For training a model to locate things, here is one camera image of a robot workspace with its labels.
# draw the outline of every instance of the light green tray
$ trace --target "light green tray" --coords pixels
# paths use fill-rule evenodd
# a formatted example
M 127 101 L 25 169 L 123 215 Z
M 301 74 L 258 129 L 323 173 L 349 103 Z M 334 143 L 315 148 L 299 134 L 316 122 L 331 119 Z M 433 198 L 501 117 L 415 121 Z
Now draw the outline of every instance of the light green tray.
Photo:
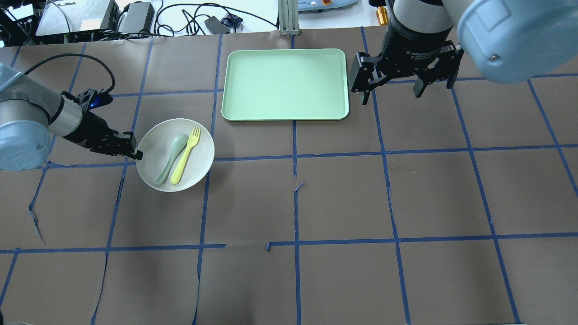
M 229 121 L 341 120 L 349 113 L 345 54 L 235 51 L 227 61 L 221 112 Z

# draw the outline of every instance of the white bowl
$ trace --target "white bowl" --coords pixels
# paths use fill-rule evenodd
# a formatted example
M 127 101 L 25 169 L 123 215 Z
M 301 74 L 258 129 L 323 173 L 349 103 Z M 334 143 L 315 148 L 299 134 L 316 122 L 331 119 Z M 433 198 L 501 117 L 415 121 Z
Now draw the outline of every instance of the white bowl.
M 166 182 L 161 185 L 155 184 L 169 159 L 169 151 L 174 138 L 181 133 L 191 135 L 194 127 L 201 129 L 201 138 L 191 151 L 181 181 L 173 185 L 170 179 L 183 155 L 182 152 L 175 160 Z M 138 150 L 143 152 L 142 160 L 136 161 L 136 170 L 140 178 L 148 186 L 163 192 L 182 191 L 197 184 L 207 175 L 215 157 L 215 145 L 209 131 L 200 123 L 188 119 L 172 119 L 155 125 L 144 135 Z

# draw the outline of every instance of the yellow fork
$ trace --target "yellow fork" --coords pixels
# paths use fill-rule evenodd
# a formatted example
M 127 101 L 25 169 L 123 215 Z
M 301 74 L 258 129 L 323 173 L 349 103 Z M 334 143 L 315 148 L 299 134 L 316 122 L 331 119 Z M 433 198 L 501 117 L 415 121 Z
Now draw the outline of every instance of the yellow fork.
M 191 154 L 191 150 L 199 143 L 200 138 L 201 129 L 195 127 L 192 129 L 191 135 L 188 137 L 187 147 L 184 149 L 183 156 L 179 160 L 179 163 L 171 176 L 171 184 L 177 185 L 180 182 L 180 179 L 183 177 L 184 167 L 187 164 L 189 155 Z

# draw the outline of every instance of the green spoon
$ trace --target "green spoon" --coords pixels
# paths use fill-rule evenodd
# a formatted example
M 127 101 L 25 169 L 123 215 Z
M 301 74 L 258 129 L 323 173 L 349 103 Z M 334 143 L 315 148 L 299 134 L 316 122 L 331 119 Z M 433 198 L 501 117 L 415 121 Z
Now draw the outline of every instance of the green spoon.
M 166 182 L 166 179 L 169 176 L 169 172 L 171 171 L 171 167 L 175 163 L 175 160 L 179 156 L 179 153 L 183 151 L 184 147 L 187 145 L 188 136 L 186 134 L 179 134 L 177 135 L 173 142 L 171 143 L 171 155 L 169 156 L 169 161 L 166 162 L 165 169 L 162 170 L 161 175 L 157 178 L 155 182 L 156 185 L 161 185 Z

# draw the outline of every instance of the wire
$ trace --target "wire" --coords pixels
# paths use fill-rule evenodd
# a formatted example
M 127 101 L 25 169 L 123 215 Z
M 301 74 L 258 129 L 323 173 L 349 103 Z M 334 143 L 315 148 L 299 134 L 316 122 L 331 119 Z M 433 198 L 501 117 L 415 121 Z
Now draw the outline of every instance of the wire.
M 233 15 L 231 14 L 231 12 L 227 9 L 227 7 L 221 6 L 217 3 L 213 3 L 213 2 L 207 2 L 207 3 L 203 3 L 201 5 L 199 5 L 196 9 L 195 9 L 195 17 L 197 16 L 197 13 L 199 12 L 199 9 L 202 6 L 209 6 L 209 7 L 218 7 L 218 8 L 222 8 L 223 10 L 226 11 L 227 15 L 229 15 L 230 18 L 233 18 Z M 233 29 L 235 30 L 235 33 L 237 33 L 237 26 L 233 25 Z
M 160 24 L 160 25 L 159 25 L 159 23 L 158 23 L 158 18 L 159 18 L 159 16 L 160 16 L 165 10 L 167 10 L 167 9 L 169 9 L 169 8 L 171 8 L 171 7 L 175 7 L 175 6 L 197 6 L 197 7 L 209 6 L 209 7 L 223 8 L 225 11 L 227 11 L 227 10 L 232 10 L 232 11 L 234 11 L 234 12 L 240 12 L 240 13 L 248 14 L 249 16 L 253 16 L 253 17 L 258 18 L 258 19 L 260 19 L 260 20 L 262 20 L 262 21 L 264 21 L 264 22 L 266 22 L 266 23 L 271 24 L 271 25 L 275 26 L 276 28 L 279 27 L 278 24 L 274 24 L 274 23 L 270 22 L 269 20 L 267 20 L 267 19 L 265 19 L 265 18 L 263 18 L 263 17 L 260 17 L 260 16 L 258 16 L 258 15 L 256 15 L 256 14 L 252 14 L 252 13 L 250 13 L 250 12 L 246 12 L 246 11 L 243 11 L 243 10 L 235 9 L 235 8 L 232 8 L 232 7 L 221 6 L 221 5 L 219 5 L 219 4 L 217 4 L 217 3 L 213 3 L 213 2 L 206 2 L 206 3 L 176 3 L 176 4 L 174 4 L 174 5 L 169 5 L 169 6 L 166 6 L 166 7 L 164 7 L 164 8 L 163 8 L 163 5 L 161 5 L 161 8 L 160 8 L 159 11 L 157 12 L 157 17 L 156 17 L 155 20 L 154 20 L 154 28 L 153 28 L 153 29 L 155 30 L 156 33 L 160 33 L 160 28 L 161 28 L 161 27 L 166 29 L 166 26 L 167 26 L 166 24 Z
M 64 20 L 66 21 L 66 27 L 68 27 L 68 39 L 72 40 L 72 30 L 71 30 L 71 26 L 68 23 L 68 16 L 66 15 L 66 13 L 64 13 L 64 10 L 62 8 L 60 8 L 59 5 L 56 4 L 56 2 L 54 2 L 54 0 L 46 0 L 46 2 L 52 3 L 54 6 L 56 6 L 56 8 L 58 8 L 58 10 L 60 10 L 60 12 L 62 13 L 62 15 L 64 16 Z
M 126 33 L 126 34 L 121 34 L 121 35 L 113 38 L 112 40 L 115 40 L 115 39 L 147 38 L 147 37 L 151 37 L 151 36 L 160 36 L 160 37 L 163 37 L 164 35 L 156 34 L 156 33 L 147 33 L 147 32 Z
M 112 71 L 110 70 L 109 67 L 106 66 L 106 64 L 104 62 L 102 62 L 101 60 L 93 57 L 93 56 L 89 56 L 87 54 L 79 54 L 79 53 L 62 53 L 62 54 L 57 54 L 55 56 L 51 56 L 49 58 L 45 58 L 44 60 L 38 62 L 37 64 L 31 66 L 28 70 L 24 71 L 24 74 L 27 75 L 30 72 L 34 71 L 34 69 L 38 68 L 39 66 L 43 65 L 44 63 L 47 63 L 49 61 L 52 61 L 56 58 L 60 58 L 60 57 L 85 57 L 85 58 L 89 58 L 91 60 L 96 61 L 98 64 L 100 64 L 110 75 L 110 79 L 112 81 L 112 84 L 110 85 L 110 87 L 108 87 L 108 89 L 106 89 L 104 91 L 104 93 L 109 93 L 114 89 L 114 86 L 116 85 L 116 82 L 114 81 L 114 75 L 112 74 Z
M 196 35 L 196 34 L 198 34 L 199 31 L 201 31 L 203 33 L 203 35 L 207 35 L 205 33 L 205 31 L 203 30 L 203 28 L 201 28 L 201 25 L 199 24 L 199 22 L 197 22 L 197 17 L 200 15 L 193 16 L 188 11 L 186 11 L 184 9 L 182 10 L 182 12 L 183 12 L 183 15 L 185 16 L 185 19 L 187 19 L 187 21 L 188 21 L 188 24 L 185 25 L 185 28 L 187 29 L 187 34 Z

